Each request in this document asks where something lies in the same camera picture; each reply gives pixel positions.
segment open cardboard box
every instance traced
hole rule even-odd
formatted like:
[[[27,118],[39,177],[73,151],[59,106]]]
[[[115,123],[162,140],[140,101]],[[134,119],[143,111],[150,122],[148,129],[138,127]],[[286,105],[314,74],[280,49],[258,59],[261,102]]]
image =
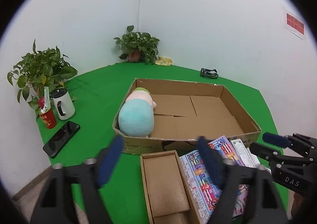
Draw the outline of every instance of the open cardboard box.
[[[142,154],[140,160],[150,224],[202,224],[176,151]]]
[[[123,134],[118,113],[137,87],[147,89],[157,106],[154,129],[148,138]],[[225,135],[240,138],[246,147],[257,140],[260,127],[223,85],[156,79],[135,79],[113,122],[115,134],[125,140],[124,153],[142,154],[176,149],[184,154],[196,149],[200,135],[214,140]]]

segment red cup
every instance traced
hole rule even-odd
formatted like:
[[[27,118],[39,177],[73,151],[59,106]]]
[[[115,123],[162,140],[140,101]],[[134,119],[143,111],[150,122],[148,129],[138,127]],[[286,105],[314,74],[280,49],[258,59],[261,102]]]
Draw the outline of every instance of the red cup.
[[[43,114],[39,114],[39,116],[48,129],[52,129],[56,126],[57,123],[52,108],[50,108],[47,112]]]
[[[44,108],[44,96],[37,101],[41,108]]]

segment smartphone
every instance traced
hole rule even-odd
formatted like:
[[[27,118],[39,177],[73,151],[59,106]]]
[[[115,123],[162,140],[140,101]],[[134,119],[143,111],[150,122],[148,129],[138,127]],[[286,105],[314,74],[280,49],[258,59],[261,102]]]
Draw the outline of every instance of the smartphone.
[[[72,121],[67,121],[66,124],[63,125],[63,127],[43,146],[43,151],[51,158],[55,158],[79,129],[80,125]]]

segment white mug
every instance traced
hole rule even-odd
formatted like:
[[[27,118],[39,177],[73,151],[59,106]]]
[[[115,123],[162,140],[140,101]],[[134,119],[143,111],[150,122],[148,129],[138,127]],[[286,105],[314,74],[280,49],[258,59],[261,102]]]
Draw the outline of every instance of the white mug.
[[[74,116],[75,107],[66,88],[56,89],[52,92],[53,102],[60,120]]]

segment red sign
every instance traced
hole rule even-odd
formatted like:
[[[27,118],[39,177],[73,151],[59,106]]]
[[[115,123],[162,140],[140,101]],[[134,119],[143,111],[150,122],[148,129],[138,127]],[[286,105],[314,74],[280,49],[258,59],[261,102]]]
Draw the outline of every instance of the red sign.
[[[286,13],[286,23],[304,35],[304,24],[288,13]]]

